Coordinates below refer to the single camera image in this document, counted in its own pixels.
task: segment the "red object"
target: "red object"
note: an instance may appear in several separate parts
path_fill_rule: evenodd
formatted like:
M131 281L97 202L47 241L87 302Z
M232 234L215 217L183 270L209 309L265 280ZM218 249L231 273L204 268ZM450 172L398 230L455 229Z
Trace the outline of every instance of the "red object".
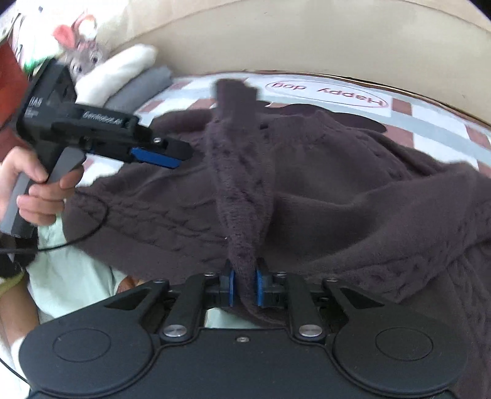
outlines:
M7 41L0 43L0 126L10 118L19 107L28 81L22 72ZM15 146L28 148L10 128L0 131L0 162Z

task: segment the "black cable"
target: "black cable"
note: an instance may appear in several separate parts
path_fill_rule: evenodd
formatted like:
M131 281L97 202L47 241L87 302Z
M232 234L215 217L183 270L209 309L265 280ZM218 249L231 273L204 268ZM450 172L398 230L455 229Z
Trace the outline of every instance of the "black cable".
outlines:
M17 378L23 380L27 385L29 385L29 383L27 382L27 380L24 377L22 377L18 372L16 372L13 368L11 368L6 362L4 362L2 358L0 358L0 363L2 363L5 367L7 367L7 369L12 374L14 374Z
M108 220L109 205L107 203L105 203L102 199L96 197L95 195L87 194L87 193L84 193L80 190L76 190L76 194L81 195L83 197L93 198L104 206L104 216L102 217L101 222L95 228L93 228L87 234L84 234L82 237L76 238L76 239L69 241L65 244L55 245L54 247L46 247L46 248L10 248L10 249L9 248L0 248L0 255L3 255L3 254L15 254L15 255L26 255L26 254L28 254L28 255L31 255L31 254L37 254L39 252L55 251L55 250L59 250L61 248L76 245L79 242L85 241L86 239L92 237L95 233L97 233L102 227L104 227L104 225L106 224L106 222Z

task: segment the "knit sweater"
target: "knit sweater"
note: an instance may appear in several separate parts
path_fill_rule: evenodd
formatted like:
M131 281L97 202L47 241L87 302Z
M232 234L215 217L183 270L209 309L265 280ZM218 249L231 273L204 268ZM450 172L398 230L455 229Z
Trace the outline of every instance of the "knit sweater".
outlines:
M195 148L179 169L127 165L83 189L110 212L79 247L173 284L220 271L228 258L239 309L276 325L282 312L254 305L257 256L309 282L337 275L457 329L470 355L454 392L491 398L491 180L314 106L259 107L256 90L238 81L219 81L216 99L213 111L152 124ZM103 214L99 201L75 195L63 216L66 238Z

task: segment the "printed label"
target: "printed label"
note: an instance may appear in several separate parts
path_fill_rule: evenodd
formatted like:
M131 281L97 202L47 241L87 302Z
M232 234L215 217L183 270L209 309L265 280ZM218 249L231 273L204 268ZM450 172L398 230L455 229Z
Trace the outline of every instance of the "printed label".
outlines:
M103 122L103 123L109 123L110 125L120 125L123 123L123 120L121 118L116 119L107 115L94 114L90 111L84 112L82 118L96 120L98 122Z
M39 108L42 103L43 103L42 97L31 97L31 99L29 100L29 107Z
M269 92L340 104L366 112L390 116L392 97L358 88L317 81L279 81L266 84Z

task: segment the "screw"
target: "screw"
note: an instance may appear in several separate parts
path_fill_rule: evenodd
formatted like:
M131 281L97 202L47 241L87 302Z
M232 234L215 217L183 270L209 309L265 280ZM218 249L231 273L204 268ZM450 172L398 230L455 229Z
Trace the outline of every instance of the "screw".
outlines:
M314 338L322 334L322 327L317 324L305 324L299 328L302 337Z
M171 324L164 328L164 334L170 338L178 338L186 335L188 329L181 324Z

